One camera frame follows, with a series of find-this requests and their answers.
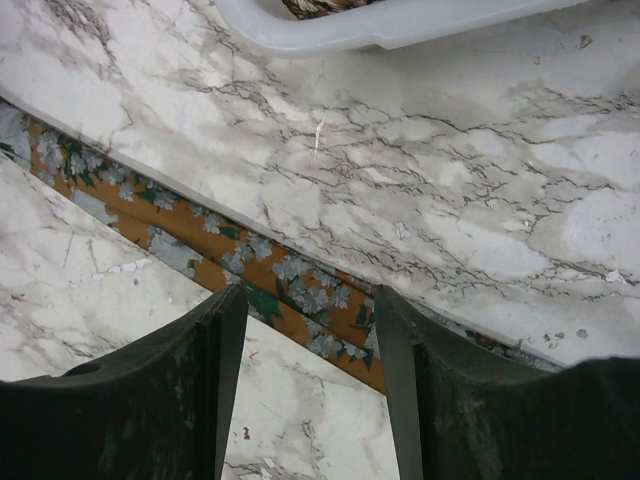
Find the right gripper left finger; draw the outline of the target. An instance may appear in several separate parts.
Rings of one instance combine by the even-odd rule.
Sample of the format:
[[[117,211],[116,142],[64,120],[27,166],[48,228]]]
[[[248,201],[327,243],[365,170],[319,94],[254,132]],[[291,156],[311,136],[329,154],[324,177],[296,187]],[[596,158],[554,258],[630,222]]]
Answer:
[[[241,286],[61,376],[1,386],[5,479],[218,479],[248,319]]]

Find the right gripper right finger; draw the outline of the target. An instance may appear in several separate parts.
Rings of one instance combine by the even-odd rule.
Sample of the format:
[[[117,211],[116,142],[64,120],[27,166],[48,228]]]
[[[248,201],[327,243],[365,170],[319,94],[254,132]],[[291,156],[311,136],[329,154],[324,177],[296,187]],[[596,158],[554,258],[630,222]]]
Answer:
[[[526,366],[382,285],[374,319],[402,478],[638,477],[637,359]]]

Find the orange floral tie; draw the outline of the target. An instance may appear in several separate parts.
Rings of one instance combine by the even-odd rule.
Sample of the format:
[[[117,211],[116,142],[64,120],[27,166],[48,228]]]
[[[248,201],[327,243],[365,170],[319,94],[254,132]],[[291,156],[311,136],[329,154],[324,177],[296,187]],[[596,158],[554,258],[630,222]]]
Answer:
[[[371,284],[188,200],[8,103],[1,105],[1,151],[200,286],[244,283],[259,320],[386,390]]]

